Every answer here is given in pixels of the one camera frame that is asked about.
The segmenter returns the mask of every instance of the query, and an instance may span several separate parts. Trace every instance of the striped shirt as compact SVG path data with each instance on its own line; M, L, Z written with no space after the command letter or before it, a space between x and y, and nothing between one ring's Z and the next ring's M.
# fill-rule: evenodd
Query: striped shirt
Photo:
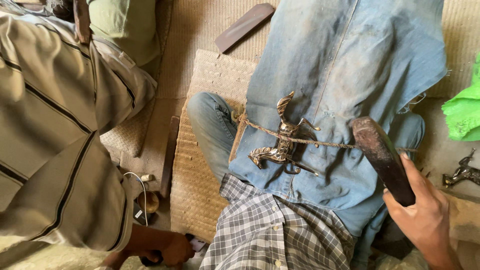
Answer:
M75 25L0 12L0 235L122 249L132 196L99 136L135 115L155 81Z
M230 203L200 270L347 270L353 237L331 210L295 204L225 174Z

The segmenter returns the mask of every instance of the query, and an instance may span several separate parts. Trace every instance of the white plug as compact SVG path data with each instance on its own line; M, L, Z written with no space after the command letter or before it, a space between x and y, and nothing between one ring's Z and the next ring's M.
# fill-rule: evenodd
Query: white plug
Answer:
M151 175L151 174L142 175L142 177L140 179L142 180L142 182L152 181L153 180L153 175Z

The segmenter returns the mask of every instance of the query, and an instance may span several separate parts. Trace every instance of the clothing label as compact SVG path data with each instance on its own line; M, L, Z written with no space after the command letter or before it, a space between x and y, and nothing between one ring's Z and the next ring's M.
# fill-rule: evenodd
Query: clothing label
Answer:
M138 211L138 213L135 215L135 218L137 219L138 217L140 217L140 215L142 214L143 212L140 210Z
M120 61L126 64L128 68L132 68L135 66L135 62L124 51L121 52L119 58L120 58Z

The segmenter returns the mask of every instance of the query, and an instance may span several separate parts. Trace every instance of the green plastic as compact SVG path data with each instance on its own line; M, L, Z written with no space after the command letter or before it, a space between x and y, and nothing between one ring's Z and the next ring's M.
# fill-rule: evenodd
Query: green plastic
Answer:
M442 110L448 125L448 136L456 141L480 140L480 53L473 64L472 84L447 101Z

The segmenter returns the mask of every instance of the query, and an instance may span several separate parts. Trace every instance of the beige striped shirt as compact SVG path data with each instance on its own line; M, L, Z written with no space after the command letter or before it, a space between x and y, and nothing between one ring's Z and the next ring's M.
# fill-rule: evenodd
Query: beige striped shirt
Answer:
M118 250L132 196L99 136L156 83L115 46L81 45L74 27L0 12L0 235Z

